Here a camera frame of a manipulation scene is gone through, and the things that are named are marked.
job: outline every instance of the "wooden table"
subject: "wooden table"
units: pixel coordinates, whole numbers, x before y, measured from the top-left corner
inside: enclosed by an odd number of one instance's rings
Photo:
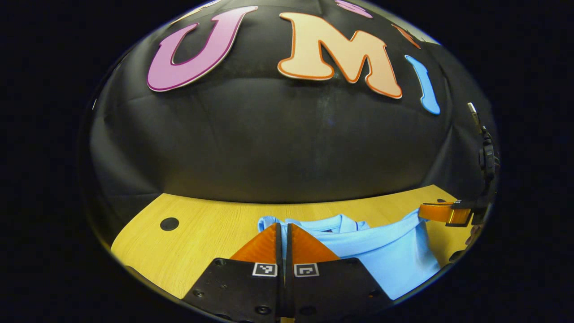
[[[257,223],[263,216],[313,221],[344,214],[373,228],[397,222],[422,203],[439,198],[455,200],[434,185],[380,197],[304,204],[233,203],[162,194],[122,229],[111,251],[124,265],[182,299],[214,258],[231,257],[259,233]],[[178,219],[179,226],[164,231],[160,223],[169,217]],[[426,225],[430,249],[441,266],[466,247],[470,226],[451,228],[434,221]]]

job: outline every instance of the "folded shirt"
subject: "folded shirt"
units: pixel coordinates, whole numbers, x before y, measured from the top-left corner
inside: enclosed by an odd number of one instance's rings
[[[259,219],[259,232],[274,223],[281,224],[282,251],[286,258],[287,224],[301,227],[321,241],[341,259],[358,258],[385,293],[393,300],[424,283],[440,270],[428,248],[426,222],[418,209],[402,220],[377,228],[356,222],[344,214],[318,221],[297,221],[275,217]]]

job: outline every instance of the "orange letter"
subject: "orange letter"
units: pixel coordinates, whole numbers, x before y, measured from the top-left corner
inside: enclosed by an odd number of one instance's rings
[[[391,98],[402,97],[382,40],[361,30],[348,40],[327,21],[310,14],[286,12],[279,16],[291,21],[293,26],[291,57],[277,65],[283,75],[296,79],[331,79],[335,70],[323,60],[323,45],[348,82],[357,82],[367,60],[370,72],[365,82],[369,88]]]
[[[421,49],[421,47],[414,42],[413,37],[411,37],[409,34],[406,33],[406,31],[404,29],[402,29],[401,27],[395,25],[395,24],[391,24],[393,27],[397,28],[398,31],[401,32],[401,34],[408,40],[410,41],[411,44],[413,44],[416,48]]]

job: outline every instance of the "black fabric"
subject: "black fabric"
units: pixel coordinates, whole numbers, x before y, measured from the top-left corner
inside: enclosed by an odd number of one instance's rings
[[[174,56],[194,57],[217,13],[245,5],[227,57],[197,81],[156,93],[147,74],[159,43],[198,22]],[[295,11],[329,21],[348,39],[356,30],[386,44],[403,97],[392,99],[334,67],[331,80],[289,79],[277,70],[290,56]],[[127,223],[161,193],[236,202],[300,203],[364,198],[436,184],[458,198],[482,189],[480,137],[467,102],[495,136],[490,104],[443,47],[414,47],[387,19],[366,19],[334,1],[226,1],[142,39],[114,70],[94,106],[90,154],[102,191]],[[441,113],[421,105],[409,55],[428,69]]]

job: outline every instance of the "pink letter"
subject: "pink letter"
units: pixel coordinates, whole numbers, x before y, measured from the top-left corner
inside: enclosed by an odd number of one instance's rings
[[[359,7],[358,5],[354,5],[352,3],[349,3],[347,1],[341,1],[341,0],[335,0],[335,2],[337,3],[337,5],[343,9],[352,11],[356,14],[360,14],[363,17],[367,17],[370,19],[373,19],[373,17],[367,12],[367,10]]]
[[[173,56],[183,37],[198,24],[182,28],[162,40],[149,67],[149,88],[158,92],[173,90],[190,84],[213,70],[229,53],[243,17],[257,8],[257,6],[236,8],[211,18],[211,21],[217,23],[207,43],[197,56],[183,63],[174,64]]]

